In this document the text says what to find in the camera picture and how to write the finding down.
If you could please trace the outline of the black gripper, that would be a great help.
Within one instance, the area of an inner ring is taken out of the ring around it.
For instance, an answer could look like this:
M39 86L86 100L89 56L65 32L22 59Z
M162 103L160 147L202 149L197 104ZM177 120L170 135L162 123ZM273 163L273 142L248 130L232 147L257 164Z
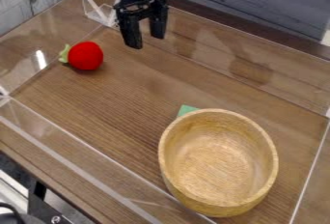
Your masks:
M140 20L145 18L150 18L152 36L157 39L164 39L166 37L166 0L119 0L119 3L114 8L127 46L136 49L144 47Z

